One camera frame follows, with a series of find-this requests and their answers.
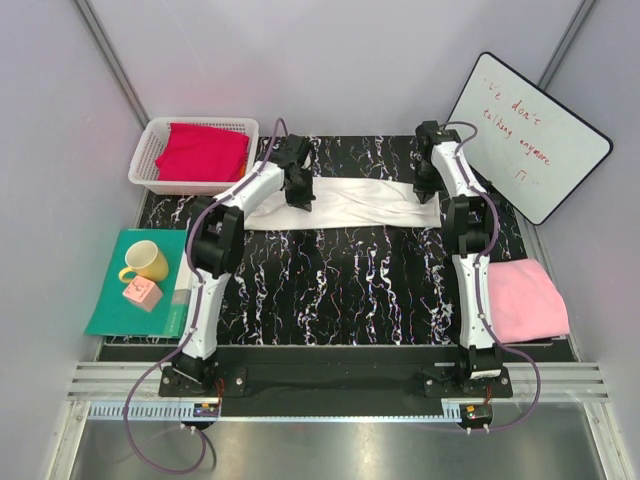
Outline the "white t shirt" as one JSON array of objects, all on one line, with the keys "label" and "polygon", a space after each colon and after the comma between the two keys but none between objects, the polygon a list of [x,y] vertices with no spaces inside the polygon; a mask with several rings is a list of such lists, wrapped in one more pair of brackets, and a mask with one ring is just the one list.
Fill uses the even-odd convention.
[{"label": "white t shirt", "polygon": [[309,212],[286,204],[282,191],[270,195],[244,225],[255,231],[294,231],[394,226],[437,229],[439,198],[419,202],[413,186],[391,180],[317,177]]}]

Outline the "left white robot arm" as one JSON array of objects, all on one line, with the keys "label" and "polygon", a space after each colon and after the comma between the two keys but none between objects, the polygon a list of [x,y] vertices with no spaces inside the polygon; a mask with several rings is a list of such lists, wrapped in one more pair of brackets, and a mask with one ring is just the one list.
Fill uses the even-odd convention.
[{"label": "left white robot arm", "polygon": [[206,395],[215,386],[219,315],[244,255],[245,220],[276,192],[284,194],[287,206],[312,210],[311,149],[308,138],[289,134],[239,182],[216,197],[200,196],[193,205],[185,245],[192,293],[185,330],[171,356],[174,372],[193,395]]}]

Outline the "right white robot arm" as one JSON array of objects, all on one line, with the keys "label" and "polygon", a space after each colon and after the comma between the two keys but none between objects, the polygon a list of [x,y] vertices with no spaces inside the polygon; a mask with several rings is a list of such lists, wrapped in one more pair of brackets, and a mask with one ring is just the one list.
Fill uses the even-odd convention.
[{"label": "right white robot arm", "polygon": [[459,298],[459,357],[452,372],[457,390],[476,396],[500,376],[502,356],[490,313],[488,270],[499,233],[497,208],[475,177],[463,152],[464,140],[435,120],[415,129],[419,158],[413,192],[424,204],[447,195],[443,243],[453,265]]}]

